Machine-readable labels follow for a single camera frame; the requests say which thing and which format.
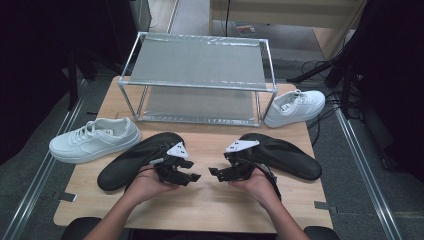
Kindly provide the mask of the person's right leg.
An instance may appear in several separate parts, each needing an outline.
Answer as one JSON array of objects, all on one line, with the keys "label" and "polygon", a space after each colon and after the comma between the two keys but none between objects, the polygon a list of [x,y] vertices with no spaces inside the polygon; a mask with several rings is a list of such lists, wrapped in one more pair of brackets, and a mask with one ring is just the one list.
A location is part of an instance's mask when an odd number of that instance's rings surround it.
[{"label": "person's right leg", "polygon": [[340,240],[336,232],[327,227],[308,226],[304,232],[310,240]]}]

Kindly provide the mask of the light wooden cabinet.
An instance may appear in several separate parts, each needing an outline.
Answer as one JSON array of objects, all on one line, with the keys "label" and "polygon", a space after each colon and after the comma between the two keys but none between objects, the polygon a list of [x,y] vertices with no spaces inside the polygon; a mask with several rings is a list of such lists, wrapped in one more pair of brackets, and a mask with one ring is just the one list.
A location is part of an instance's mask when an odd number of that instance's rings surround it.
[{"label": "light wooden cabinet", "polygon": [[359,22],[367,0],[209,0],[214,20],[312,27],[325,59],[337,54]]}]

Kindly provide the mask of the metal shoe rack grey shelves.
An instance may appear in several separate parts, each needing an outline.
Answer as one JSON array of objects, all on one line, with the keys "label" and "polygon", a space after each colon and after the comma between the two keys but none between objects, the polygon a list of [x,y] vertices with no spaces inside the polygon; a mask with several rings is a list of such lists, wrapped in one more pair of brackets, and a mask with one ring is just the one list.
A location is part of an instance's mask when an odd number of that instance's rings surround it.
[{"label": "metal shoe rack grey shelves", "polygon": [[138,121],[253,127],[278,92],[266,39],[148,32],[118,86]]}]

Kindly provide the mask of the grey tape strip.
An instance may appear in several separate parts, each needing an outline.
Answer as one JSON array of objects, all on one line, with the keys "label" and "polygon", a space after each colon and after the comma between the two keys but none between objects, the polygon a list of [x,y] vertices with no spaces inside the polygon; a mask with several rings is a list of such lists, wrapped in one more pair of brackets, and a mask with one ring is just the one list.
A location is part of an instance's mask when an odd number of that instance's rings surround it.
[{"label": "grey tape strip", "polygon": [[67,193],[67,192],[55,192],[53,194],[53,199],[58,201],[74,202],[76,198],[77,198],[76,194]]},{"label": "grey tape strip", "polygon": [[336,206],[331,206],[327,202],[314,201],[314,207],[316,209],[328,210],[330,214],[337,214],[338,210]]}]

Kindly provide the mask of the person's leg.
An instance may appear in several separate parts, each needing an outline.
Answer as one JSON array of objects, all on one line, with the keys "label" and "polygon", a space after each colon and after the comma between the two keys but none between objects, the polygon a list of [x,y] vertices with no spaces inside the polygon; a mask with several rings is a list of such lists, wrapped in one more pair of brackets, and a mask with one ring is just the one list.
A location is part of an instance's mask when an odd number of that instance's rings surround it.
[{"label": "person's leg", "polygon": [[308,226],[304,232],[310,240],[340,240],[336,232],[327,227]]},{"label": "person's leg", "polygon": [[97,217],[77,218],[66,227],[61,240],[83,240],[100,221]]}]

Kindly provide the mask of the red book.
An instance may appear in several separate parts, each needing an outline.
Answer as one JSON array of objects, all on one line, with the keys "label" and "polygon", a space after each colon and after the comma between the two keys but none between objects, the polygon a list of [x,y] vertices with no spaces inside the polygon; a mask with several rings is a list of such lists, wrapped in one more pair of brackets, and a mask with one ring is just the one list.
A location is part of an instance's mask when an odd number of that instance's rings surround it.
[{"label": "red book", "polygon": [[249,23],[234,22],[234,26],[239,35],[242,37],[254,35],[256,33],[255,28]]}]

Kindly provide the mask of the dark curtain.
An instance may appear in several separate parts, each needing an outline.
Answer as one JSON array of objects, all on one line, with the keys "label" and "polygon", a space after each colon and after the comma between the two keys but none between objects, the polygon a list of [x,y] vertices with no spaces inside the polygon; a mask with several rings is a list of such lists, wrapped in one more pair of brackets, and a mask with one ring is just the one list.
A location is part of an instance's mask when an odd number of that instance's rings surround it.
[{"label": "dark curtain", "polygon": [[89,79],[119,73],[136,27],[131,0],[0,0],[0,165],[69,93],[68,55]]},{"label": "dark curtain", "polygon": [[384,165],[424,183],[424,0],[367,0],[343,55]]}]

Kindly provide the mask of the person's dark clothing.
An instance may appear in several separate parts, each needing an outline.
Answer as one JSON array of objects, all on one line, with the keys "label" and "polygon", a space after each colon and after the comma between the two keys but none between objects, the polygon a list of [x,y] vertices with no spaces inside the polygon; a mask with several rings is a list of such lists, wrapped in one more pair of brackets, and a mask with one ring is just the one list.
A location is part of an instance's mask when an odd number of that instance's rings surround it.
[{"label": "person's dark clothing", "polygon": [[278,240],[276,234],[132,230],[129,240]]}]

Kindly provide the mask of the white sneaker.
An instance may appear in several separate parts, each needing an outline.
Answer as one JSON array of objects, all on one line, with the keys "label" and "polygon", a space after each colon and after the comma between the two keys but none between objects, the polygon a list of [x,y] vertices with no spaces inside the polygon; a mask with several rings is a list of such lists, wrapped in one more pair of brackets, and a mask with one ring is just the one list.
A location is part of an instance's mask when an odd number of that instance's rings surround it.
[{"label": "white sneaker", "polygon": [[61,134],[49,143],[58,161],[80,164],[126,150],[140,141],[141,133],[129,118],[98,118],[83,127]]},{"label": "white sneaker", "polygon": [[289,91],[273,100],[264,123],[271,128],[277,128],[308,121],[321,113],[325,102],[325,95],[320,91]]}]

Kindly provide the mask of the person's left leg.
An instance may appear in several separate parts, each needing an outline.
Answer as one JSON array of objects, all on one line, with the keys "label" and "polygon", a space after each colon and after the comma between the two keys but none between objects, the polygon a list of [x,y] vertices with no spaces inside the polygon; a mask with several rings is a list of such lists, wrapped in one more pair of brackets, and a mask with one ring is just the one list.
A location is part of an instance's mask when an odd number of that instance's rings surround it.
[{"label": "person's left leg", "polygon": [[66,227],[61,240],[83,240],[100,221],[97,217],[77,218]]}]

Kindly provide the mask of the black slipper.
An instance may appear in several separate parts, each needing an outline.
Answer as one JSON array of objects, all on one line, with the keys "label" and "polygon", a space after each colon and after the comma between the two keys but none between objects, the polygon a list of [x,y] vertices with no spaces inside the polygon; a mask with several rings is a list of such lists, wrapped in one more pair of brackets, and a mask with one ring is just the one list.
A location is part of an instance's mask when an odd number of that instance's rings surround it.
[{"label": "black slipper", "polygon": [[183,142],[184,140],[173,132],[159,133],[142,140],[116,157],[100,172],[97,178],[98,186],[104,191],[115,191],[128,185],[140,169],[151,161],[172,158],[167,151]]},{"label": "black slipper", "polygon": [[259,133],[247,133],[240,139],[257,140],[259,144],[240,151],[239,156],[303,180],[314,181],[321,177],[321,165],[313,157],[288,141]]}]

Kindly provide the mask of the person's right hand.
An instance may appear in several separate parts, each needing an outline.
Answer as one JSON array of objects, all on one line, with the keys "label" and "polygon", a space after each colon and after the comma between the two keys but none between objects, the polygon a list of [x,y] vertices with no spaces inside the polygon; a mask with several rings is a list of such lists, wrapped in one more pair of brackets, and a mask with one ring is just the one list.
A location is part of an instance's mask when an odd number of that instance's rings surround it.
[{"label": "person's right hand", "polygon": [[273,204],[280,202],[271,182],[259,169],[255,169],[249,179],[230,181],[229,185],[246,191],[266,210],[269,210]]}]

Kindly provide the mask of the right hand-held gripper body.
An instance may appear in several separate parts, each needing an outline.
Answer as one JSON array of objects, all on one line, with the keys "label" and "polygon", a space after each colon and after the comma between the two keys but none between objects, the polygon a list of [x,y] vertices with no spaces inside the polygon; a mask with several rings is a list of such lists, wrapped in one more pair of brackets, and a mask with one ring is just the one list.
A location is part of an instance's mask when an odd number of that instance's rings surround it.
[{"label": "right hand-held gripper body", "polygon": [[226,148],[225,158],[231,163],[231,168],[234,169],[235,180],[248,179],[255,168],[254,163],[241,157],[236,157],[235,153],[251,149],[258,144],[258,140],[235,140]]}]

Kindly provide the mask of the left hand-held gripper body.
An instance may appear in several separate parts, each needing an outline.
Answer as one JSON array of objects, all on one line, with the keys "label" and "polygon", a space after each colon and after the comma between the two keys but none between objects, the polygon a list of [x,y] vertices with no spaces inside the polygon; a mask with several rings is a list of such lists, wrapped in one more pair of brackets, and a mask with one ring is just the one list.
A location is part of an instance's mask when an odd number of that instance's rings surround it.
[{"label": "left hand-held gripper body", "polygon": [[188,157],[184,143],[178,142],[165,152],[164,157],[151,160],[149,164],[154,166],[160,181],[177,184],[177,174],[184,173],[178,170],[180,167],[178,163],[182,159],[187,160]]}]

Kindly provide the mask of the metal floor rail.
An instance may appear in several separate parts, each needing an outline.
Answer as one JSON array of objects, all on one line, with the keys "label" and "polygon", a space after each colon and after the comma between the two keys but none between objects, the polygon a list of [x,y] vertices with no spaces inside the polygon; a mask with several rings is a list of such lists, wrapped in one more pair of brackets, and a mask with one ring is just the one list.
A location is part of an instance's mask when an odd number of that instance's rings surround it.
[{"label": "metal floor rail", "polygon": [[340,110],[336,111],[336,116],[387,240],[404,240],[350,121]]},{"label": "metal floor rail", "polygon": [[167,26],[167,30],[166,33],[170,34],[172,33],[173,30],[173,26],[175,23],[175,19],[176,16],[178,14],[178,9],[179,9],[179,5],[180,5],[180,1],[181,0],[173,0],[173,4],[172,4],[172,8],[171,8],[171,12],[170,12],[170,18],[169,18],[169,22],[168,22],[168,26]]},{"label": "metal floor rail", "polygon": [[69,99],[61,99],[24,148],[0,166],[0,240],[19,240],[55,165],[49,142],[73,126],[89,87],[86,79],[78,82],[71,109]]}]

